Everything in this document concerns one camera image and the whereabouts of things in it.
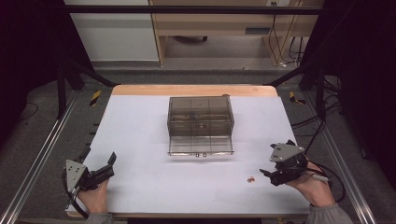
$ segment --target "white wall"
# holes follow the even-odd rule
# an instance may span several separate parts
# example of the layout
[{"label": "white wall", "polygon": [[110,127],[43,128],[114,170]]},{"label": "white wall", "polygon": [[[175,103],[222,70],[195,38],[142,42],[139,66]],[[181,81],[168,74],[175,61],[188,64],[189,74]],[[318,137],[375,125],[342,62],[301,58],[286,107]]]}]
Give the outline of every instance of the white wall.
[{"label": "white wall", "polygon": [[[146,6],[147,0],[64,0],[67,5]],[[91,61],[159,61],[149,14],[71,14]]]}]

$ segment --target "gray carpet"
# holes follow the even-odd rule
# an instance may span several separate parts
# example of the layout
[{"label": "gray carpet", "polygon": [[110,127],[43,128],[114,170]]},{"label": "gray carpet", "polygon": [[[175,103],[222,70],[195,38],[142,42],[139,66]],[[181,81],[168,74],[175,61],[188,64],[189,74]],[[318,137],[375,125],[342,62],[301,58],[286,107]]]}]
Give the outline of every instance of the gray carpet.
[{"label": "gray carpet", "polygon": [[[263,74],[257,71],[138,71],[138,72],[105,72],[104,77],[123,84],[262,84],[281,76],[278,71],[271,74]],[[295,78],[285,85],[280,86],[278,94],[281,96],[290,123],[311,118],[313,113],[308,105],[300,105],[290,101],[289,93],[294,91],[297,99],[304,99],[311,92],[300,92],[296,87],[299,78]],[[105,109],[111,89],[97,84],[85,77],[87,86],[79,93],[77,104],[74,107],[69,120],[66,122],[61,136],[59,137],[49,159],[47,160],[40,177],[21,210],[20,218],[46,218],[51,220],[81,220],[69,217],[64,209],[67,198],[63,192],[61,173],[66,159],[74,159],[80,151],[90,143],[97,129]],[[95,91],[102,90],[96,106],[89,106]],[[11,202],[19,185],[29,171],[30,165],[35,160],[35,155],[42,147],[45,139],[55,122],[57,115],[56,83],[32,91],[28,102],[38,106],[27,105],[22,114],[24,119],[19,122],[12,136],[0,150],[0,212],[5,211]],[[329,99],[328,105],[336,102],[335,98]],[[346,119],[338,111],[334,111],[327,117],[327,128],[337,146],[342,150],[352,174],[356,178],[361,191],[373,211],[377,223],[396,223],[396,193],[382,175],[375,161],[361,157],[359,144],[353,132],[350,130]],[[296,129],[295,135],[298,145],[306,147],[312,138],[312,134],[318,127],[314,122],[310,125]],[[323,137],[319,135],[314,141],[308,156],[318,163],[322,163],[334,169],[329,159],[328,149],[324,144]],[[340,187],[334,183],[334,196],[340,195]],[[360,223],[355,208],[351,201],[346,198],[340,203],[346,212],[356,223]],[[264,219],[263,223],[275,223],[277,220]]]}]

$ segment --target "transparent plastic box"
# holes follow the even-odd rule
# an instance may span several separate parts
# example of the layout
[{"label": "transparent plastic box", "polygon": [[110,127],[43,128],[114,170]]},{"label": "transparent plastic box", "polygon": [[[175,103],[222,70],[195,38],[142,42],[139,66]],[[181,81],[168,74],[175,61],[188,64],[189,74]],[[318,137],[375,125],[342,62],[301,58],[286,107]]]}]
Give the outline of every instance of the transparent plastic box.
[{"label": "transparent plastic box", "polygon": [[171,97],[169,155],[233,154],[233,111],[229,96]]}]

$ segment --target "white paper sheet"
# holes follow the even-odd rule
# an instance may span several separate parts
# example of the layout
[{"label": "white paper sheet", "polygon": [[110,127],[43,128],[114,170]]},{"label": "white paper sheet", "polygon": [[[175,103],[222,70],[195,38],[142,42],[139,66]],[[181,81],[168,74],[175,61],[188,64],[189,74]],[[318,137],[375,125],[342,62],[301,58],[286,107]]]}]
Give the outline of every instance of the white paper sheet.
[{"label": "white paper sheet", "polygon": [[[85,164],[104,166],[117,154],[108,185],[109,211],[116,214],[287,215],[307,214],[308,202],[295,189],[275,187],[259,169],[273,143],[295,142],[278,97],[231,97],[233,155],[168,156],[170,96],[110,97]],[[250,177],[255,181],[248,182]]]}]

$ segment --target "human hand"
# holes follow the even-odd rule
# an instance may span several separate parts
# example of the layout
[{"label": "human hand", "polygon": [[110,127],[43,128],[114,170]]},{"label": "human hand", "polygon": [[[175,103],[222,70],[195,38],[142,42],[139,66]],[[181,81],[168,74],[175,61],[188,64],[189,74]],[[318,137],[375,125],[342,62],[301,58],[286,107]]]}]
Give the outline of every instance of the human hand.
[{"label": "human hand", "polygon": [[78,198],[84,203],[90,214],[107,213],[107,184],[102,182],[97,189],[78,192]]},{"label": "human hand", "polygon": [[[310,161],[307,164],[307,168],[321,172],[321,170]],[[299,190],[303,196],[316,207],[335,204],[329,183],[314,178],[312,176],[314,174],[315,173],[312,171],[306,171],[300,178],[290,181],[286,183],[286,185]]]}]

